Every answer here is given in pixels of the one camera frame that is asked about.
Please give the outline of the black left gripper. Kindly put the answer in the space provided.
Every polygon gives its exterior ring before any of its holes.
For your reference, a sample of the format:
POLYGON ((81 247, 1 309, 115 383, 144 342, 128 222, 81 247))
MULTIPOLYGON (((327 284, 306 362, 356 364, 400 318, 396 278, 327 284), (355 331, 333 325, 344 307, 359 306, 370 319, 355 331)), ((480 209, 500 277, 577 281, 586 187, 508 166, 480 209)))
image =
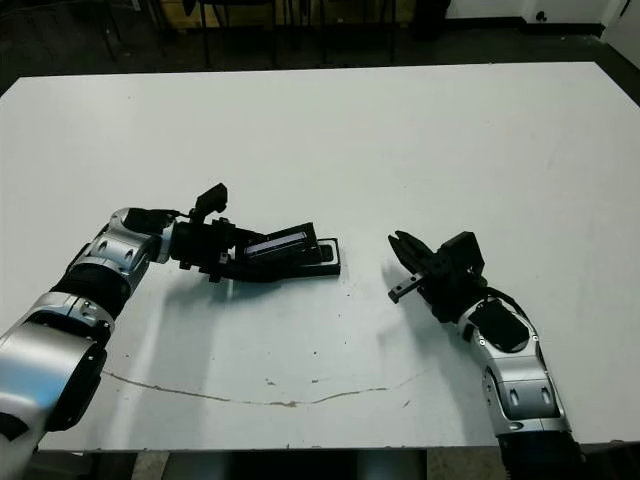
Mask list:
POLYGON ((247 282, 271 283, 295 278, 298 271, 280 264, 250 264, 231 259, 229 251, 269 240, 267 234, 236 227, 226 219, 211 224, 177 222, 171 234, 169 255, 183 270, 197 267, 200 273, 217 283, 222 278, 247 282))

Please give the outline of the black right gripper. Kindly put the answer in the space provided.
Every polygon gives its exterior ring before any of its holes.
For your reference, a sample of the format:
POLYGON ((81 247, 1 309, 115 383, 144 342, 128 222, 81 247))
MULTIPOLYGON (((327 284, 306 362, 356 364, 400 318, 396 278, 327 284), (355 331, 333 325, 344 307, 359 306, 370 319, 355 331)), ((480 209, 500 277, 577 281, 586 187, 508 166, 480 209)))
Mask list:
POLYGON ((435 253, 413 235, 396 230, 388 241, 409 277, 393 286, 388 296, 395 304, 417 290, 440 323, 457 323, 483 296, 487 283, 479 251, 439 249, 435 253))

